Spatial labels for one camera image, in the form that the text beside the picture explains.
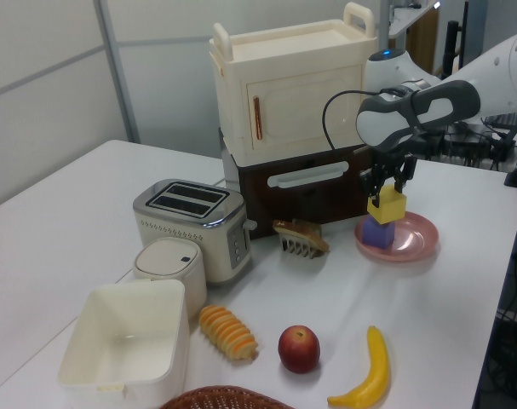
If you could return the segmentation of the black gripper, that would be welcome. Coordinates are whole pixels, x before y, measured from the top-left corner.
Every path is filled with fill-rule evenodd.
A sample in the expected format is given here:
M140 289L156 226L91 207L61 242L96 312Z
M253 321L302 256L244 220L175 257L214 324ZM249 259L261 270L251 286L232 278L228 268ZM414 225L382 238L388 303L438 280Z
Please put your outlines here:
M385 170L393 171L394 188L398 193L403 193L405 184L415 174L416 157L405 147L395 147L387 151L372 147L371 152L371 167L359 172L359 183L366 196L373 201L380 200Z

